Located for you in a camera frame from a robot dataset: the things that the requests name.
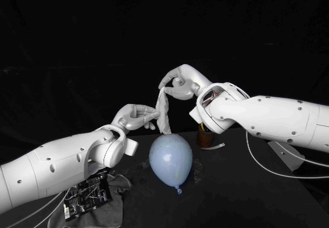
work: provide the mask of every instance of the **table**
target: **table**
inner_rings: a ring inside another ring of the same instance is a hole
[[[195,184],[193,173],[180,186],[182,194],[154,175],[152,168],[131,178],[133,188],[123,195],[123,228],[180,227],[325,227],[329,215],[297,179],[276,176],[253,160],[245,130],[228,129],[215,136],[215,150],[196,146],[196,132],[177,133],[189,142],[203,171]],[[139,142],[134,157],[124,156],[117,170],[128,169],[149,158],[150,146],[160,134],[128,137]],[[293,175],[271,147],[248,136],[251,152],[273,171]],[[56,207],[63,195],[19,227],[33,227]],[[40,208],[53,196],[20,205],[0,215],[10,225]]]

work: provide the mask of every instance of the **gray fabric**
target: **gray fabric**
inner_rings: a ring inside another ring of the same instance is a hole
[[[48,228],[117,228],[123,224],[123,199],[120,193],[130,190],[133,184],[123,176],[108,174],[108,186],[113,201],[69,222],[65,221],[63,207],[58,207],[48,221]]]

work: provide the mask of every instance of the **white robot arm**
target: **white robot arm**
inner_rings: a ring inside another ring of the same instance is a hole
[[[0,214],[20,204],[52,196],[88,179],[100,169],[114,167],[124,154],[134,156],[139,143],[126,134],[159,112],[152,107],[127,104],[111,124],[95,131],[43,144],[0,166]]]
[[[329,106],[280,97],[250,97],[234,84],[211,83],[189,65],[167,73],[159,89],[173,77],[175,87],[165,91],[180,100],[198,96],[190,116],[212,132],[221,134],[238,122],[255,137],[329,152]]]

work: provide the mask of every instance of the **black background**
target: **black background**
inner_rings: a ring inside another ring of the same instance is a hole
[[[182,64],[250,96],[329,105],[325,3],[1,2],[0,163],[110,124],[126,104],[154,107],[162,78]],[[167,97],[172,132],[196,131],[196,98]],[[299,151],[329,161],[323,152]]]

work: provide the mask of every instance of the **white balloon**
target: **white balloon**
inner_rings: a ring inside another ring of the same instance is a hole
[[[165,134],[150,146],[150,167],[166,185],[177,189],[185,182],[192,168],[192,149],[177,134]]]

